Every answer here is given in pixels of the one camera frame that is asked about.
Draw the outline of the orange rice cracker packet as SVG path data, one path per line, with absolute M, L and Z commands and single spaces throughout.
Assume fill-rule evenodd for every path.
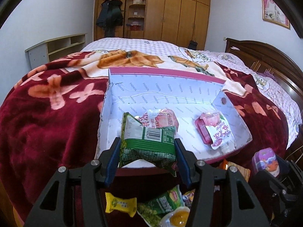
M 239 166 L 233 162 L 227 161 L 226 159 L 224 159 L 222 161 L 222 163 L 220 163 L 220 165 L 219 165 L 219 168 L 224 169 L 224 170 L 227 170 L 230 167 L 236 168 L 241 173 L 241 175 L 246 180 L 246 182 L 249 181 L 250 174 L 251 174 L 251 171 L 249 169 L 246 169 L 243 166 Z

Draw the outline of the purple jelly cup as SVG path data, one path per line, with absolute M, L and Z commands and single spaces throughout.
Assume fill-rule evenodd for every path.
M 277 177 L 280 173 L 276 154 L 271 148 L 256 152 L 252 158 L 252 165 L 254 174 L 260 171 L 268 171 L 273 177 Z

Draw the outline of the yellow egg jelly cup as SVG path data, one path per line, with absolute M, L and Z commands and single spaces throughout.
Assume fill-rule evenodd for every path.
M 160 226 L 184 227 L 186 226 L 189 214 L 190 209 L 188 207 L 178 207 L 161 219 Z

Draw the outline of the yellow candy packet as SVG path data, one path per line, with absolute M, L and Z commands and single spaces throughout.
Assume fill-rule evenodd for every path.
M 106 192 L 106 213 L 113 211 L 120 211 L 129 214 L 130 217 L 134 217 L 137 212 L 137 198 L 121 199 L 113 194 Z

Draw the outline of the green pea snack bag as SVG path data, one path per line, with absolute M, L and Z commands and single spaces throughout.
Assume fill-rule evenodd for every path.
M 160 226 L 160 221 L 166 214 L 184 206 L 179 185 L 176 185 L 148 203 L 137 203 L 137 213 L 148 226 Z

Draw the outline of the green pea snack bag barcode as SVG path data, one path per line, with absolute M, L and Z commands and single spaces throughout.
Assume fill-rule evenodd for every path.
M 124 113 L 119 167 L 141 159 L 175 174 L 175 133 L 175 126 L 145 127 L 130 113 Z

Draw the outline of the pink peach jelly pouch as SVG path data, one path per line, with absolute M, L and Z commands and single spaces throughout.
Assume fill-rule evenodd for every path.
M 144 114 L 141 116 L 137 115 L 135 118 L 145 127 L 157 129 L 163 127 L 175 127 L 176 132 L 179 128 L 177 117 L 171 109 L 147 110 Z

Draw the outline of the red floral plush blanket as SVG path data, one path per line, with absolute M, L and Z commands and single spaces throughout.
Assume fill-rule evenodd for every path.
M 249 167 L 258 150 L 270 147 L 279 156 L 286 152 L 291 132 L 284 91 L 263 94 L 239 59 L 204 55 L 195 62 L 183 49 L 165 55 L 136 50 L 69 54 L 30 71 L 1 105 L 1 182 L 21 221 L 58 167 L 78 168 L 94 157 L 109 67 L 212 74 L 225 81 L 224 92 L 252 134 L 234 161 Z

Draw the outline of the dark wooden headboard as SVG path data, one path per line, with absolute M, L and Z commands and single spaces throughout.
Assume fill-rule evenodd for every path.
M 302 109 L 302 70 L 277 48 L 253 40 L 226 39 L 226 52 L 238 56 L 257 73 L 269 71 Z

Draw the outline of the white low shelf unit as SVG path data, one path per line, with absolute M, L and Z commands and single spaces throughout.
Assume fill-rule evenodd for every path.
M 49 63 L 86 46 L 86 34 L 74 34 L 42 41 L 25 50 L 31 69 Z

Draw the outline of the black bag near wardrobe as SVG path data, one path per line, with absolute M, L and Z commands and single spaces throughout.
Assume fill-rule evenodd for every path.
M 191 50 L 197 50 L 197 45 L 198 43 L 196 41 L 190 40 L 187 48 Z

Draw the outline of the red pot on shelf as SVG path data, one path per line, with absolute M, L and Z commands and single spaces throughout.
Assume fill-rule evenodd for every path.
M 131 24 L 129 24 L 129 28 L 130 28 L 130 31 L 141 31 L 142 24 L 135 21 L 135 22 L 132 22 Z

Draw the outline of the framed wedding photo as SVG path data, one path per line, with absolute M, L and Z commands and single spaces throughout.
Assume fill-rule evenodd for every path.
M 290 22 L 273 0 L 262 0 L 262 19 L 290 29 Z

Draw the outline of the wooden wardrobe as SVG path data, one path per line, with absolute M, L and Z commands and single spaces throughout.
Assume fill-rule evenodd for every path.
M 95 0 L 94 20 L 101 12 L 105 0 Z M 115 28 L 115 37 L 130 39 L 162 40 L 181 47 L 188 47 L 190 40 L 203 50 L 209 25 L 211 0 L 143 0 L 134 5 L 133 0 L 121 0 L 123 26 Z M 130 31 L 132 22 L 142 24 L 141 31 Z M 104 37 L 104 31 L 94 25 L 94 40 Z

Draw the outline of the round box on shelf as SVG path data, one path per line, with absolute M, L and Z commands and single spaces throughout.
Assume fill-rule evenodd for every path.
M 133 0 L 134 5 L 143 4 L 143 0 Z

